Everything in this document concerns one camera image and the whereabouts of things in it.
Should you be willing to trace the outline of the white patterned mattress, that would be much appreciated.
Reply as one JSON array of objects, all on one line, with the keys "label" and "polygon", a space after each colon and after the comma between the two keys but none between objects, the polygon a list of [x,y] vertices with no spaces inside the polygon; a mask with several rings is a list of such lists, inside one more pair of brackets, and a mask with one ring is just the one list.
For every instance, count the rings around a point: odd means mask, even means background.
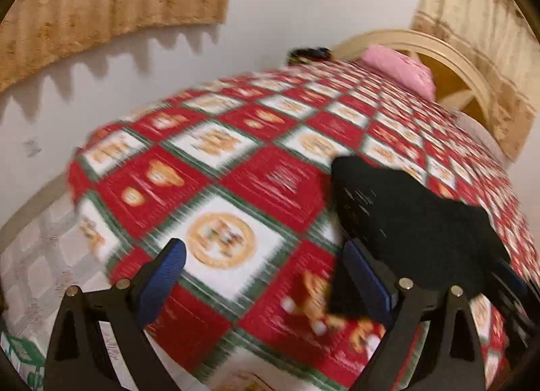
[{"label": "white patterned mattress", "polygon": [[65,193],[30,216],[1,253],[8,332],[46,355],[65,290],[110,288],[113,266],[129,249],[127,233],[95,192],[78,203]]}]

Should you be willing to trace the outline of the beige curtain by headboard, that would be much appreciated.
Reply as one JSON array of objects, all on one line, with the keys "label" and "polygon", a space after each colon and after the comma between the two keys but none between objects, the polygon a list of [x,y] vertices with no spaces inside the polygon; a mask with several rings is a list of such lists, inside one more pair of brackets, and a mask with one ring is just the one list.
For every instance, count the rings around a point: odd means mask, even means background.
[{"label": "beige curtain by headboard", "polygon": [[514,0],[420,0],[415,30],[459,50],[490,86],[487,126],[516,161],[539,112],[539,43]]}]

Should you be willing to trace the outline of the black pants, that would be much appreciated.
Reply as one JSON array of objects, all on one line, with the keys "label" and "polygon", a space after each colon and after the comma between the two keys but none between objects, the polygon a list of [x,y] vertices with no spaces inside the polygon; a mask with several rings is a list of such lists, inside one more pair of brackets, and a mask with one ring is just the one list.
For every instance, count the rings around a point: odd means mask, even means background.
[{"label": "black pants", "polygon": [[510,256],[480,206],[440,197],[403,170],[357,155],[331,163],[332,204],[345,240],[359,239],[398,278],[424,289],[459,285],[471,299],[501,299],[492,275]]}]

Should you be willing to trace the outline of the red green patchwork quilt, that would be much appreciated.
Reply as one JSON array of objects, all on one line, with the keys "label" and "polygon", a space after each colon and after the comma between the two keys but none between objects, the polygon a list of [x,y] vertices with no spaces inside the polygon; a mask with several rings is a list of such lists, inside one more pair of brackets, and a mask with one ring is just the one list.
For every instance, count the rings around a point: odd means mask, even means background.
[{"label": "red green patchwork quilt", "polygon": [[341,242],[330,164],[351,154],[482,207],[513,267],[538,277],[504,167],[441,106],[357,62],[248,73],[154,102],[97,129],[68,181],[113,280],[185,242],[185,270],[148,331],[198,383],[344,390],[384,334],[324,311]]}]

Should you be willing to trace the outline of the striped pillow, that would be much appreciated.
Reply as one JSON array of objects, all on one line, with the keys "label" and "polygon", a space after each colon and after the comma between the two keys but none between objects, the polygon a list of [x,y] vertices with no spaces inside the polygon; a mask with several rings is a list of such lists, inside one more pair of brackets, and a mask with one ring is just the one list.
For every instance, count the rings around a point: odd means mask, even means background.
[{"label": "striped pillow", "polygon": [[491,156],[504,167],[505,170],[508,169],[511,161],[504,154],[499,143],[493,138],[491,133],[484,126],[482,126],[478,120],[475,120],[471,116],[468,116],[464,112],[458,110],[453,111],[453,116],[460,129],[468,133],[468,135],[472,136],[476,142],[481,144],[491,154]]}]

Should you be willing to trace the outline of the black object on bed edge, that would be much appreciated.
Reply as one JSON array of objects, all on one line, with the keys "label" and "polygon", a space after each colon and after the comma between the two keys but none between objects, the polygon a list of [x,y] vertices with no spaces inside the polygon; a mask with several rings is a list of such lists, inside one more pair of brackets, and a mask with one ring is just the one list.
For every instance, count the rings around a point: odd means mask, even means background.
[{"label": "black object on bed edge", "polygon": [[295,48],[288,53],[288,66],[307,65],[332,60],[329,48]]}]

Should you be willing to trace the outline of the pink folded blanket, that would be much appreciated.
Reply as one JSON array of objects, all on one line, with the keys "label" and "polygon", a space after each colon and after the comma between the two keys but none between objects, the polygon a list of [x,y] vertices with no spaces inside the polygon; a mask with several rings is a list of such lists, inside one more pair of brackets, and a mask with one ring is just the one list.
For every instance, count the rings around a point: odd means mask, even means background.
[{"label": "pink folded blanket", "polygon": [[371,45],[362,52],[360,60],[422,99],[436,100],[436,86],[430,68],[412,57],[392,48]]}]

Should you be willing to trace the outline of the beige side window curtain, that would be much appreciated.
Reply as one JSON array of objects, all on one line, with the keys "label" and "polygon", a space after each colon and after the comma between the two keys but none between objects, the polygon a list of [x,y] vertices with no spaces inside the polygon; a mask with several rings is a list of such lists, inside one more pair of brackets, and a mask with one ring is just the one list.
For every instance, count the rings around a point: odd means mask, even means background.
[{"label": "beige side window curtain", "polygon": [[1,22],[1,88],[117,35],[224,23],[229,0],[15,0]]}]

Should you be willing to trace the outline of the cream wooden headboard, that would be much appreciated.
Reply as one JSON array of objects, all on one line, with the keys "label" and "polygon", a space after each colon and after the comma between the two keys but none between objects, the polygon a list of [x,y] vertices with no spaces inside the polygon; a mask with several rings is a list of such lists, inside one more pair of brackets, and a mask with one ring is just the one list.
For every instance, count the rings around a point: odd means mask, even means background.
[{"label": "cream wooden headboard", "polygon": [[491,87],[473,63],[450,44],[411,29],[380,29],[354,35],[332,48],[338,59],[355,60],[370,45],[404,53],[429,67],[436,86],[436,101],[447,111],[459,110],[488,131],[491,124]]}]

